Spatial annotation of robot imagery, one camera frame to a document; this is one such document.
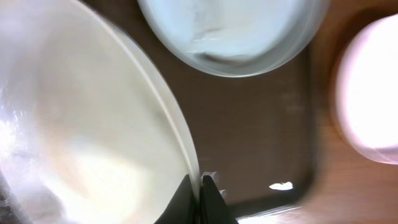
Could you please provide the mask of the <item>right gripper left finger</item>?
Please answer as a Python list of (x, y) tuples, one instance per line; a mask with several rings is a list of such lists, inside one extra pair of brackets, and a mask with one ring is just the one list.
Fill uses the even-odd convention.
[(190, 177), (187, 174), (181, 181), (174, 196), (155, 224), (194, 224), (195, 199)]

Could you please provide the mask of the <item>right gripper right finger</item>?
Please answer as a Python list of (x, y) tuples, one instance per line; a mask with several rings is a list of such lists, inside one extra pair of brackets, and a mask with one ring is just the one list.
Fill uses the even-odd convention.
[(209, 175), (203, 176), (200, 187), (200, 223), (238, 224)]

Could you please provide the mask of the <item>white plate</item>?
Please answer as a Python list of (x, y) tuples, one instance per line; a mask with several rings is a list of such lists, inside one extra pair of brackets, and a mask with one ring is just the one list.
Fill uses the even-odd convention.
[(150, 58), (80, 1), (1, 2), (1, 194), (19, 223), (155, 223), (189, 175), (187, 123)]
[(139, 0), (158, 39), (187, 65), (251, 77), (297, 56), (323, 22), (328, 0)]
[(336, 73), (335, 114), (357, 152), (397, 164), (397, 15), (368, 24), (350, 40)]

